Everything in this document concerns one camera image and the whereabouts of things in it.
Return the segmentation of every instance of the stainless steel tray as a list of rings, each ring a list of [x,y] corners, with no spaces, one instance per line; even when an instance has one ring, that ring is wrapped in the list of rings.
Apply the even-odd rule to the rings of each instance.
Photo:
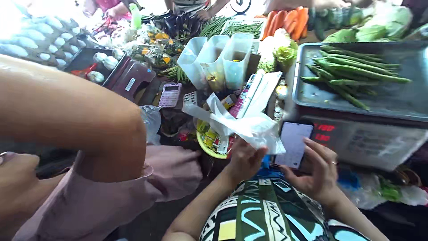
[[[381,54],[387,62],[401,64],[399,74],[413,82],[373,86],[377,96],[362,94],[358,98],[370,107],[370,111],[357,108],[326,84],[310,84],[300,79],[300,76],[314,76],[305,65],[313,64],[312,57],[321,57],[319,51],[323,44]],[[298,105],[428,122],[428,41],[306,43],[299,46],[296,62],[292,98]]]

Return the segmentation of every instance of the pink calculator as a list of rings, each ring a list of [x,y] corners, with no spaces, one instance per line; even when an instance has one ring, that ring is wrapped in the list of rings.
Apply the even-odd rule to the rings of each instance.
[[[159,106],[175,107],[180,98],[181,84],[166,84],[163,86]]]

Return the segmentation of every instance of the patterned shirt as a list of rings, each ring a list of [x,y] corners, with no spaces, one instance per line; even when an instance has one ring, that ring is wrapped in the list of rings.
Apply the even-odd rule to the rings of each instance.
[[[174,0],[174,13],[187,13],[194,15],[197,11],[207,9],[210,6],[210,0]]]
[[[324,219],[321,205],[281,178],[238,185],[214,209],[199,241],[367,241],[358,231]]]

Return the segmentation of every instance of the pink sleeve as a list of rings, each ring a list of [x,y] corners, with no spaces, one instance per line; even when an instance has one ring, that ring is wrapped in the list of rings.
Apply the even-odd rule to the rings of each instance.
[[[152,172],[148,166],[141,178],[101,183],[72,168],[13,240],[103,240],[162,196],[147,182]]]
[[[174,146],[147,146],[141,178],[101,183],[72,168],[13,240],[103,240],[154,202],[191,194],[202,179],[198,153]],[[82,160],[79,152],[76,162]]]

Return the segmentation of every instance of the smartphone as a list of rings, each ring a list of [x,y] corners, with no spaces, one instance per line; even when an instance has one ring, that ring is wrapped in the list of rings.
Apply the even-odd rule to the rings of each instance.
[[[310,122],[284,122],[281,130],[281,141],[286,153],[276,155],[275,164],[299,169],[305,152],[303,137],[310,138],[313,130],[314,124]]]

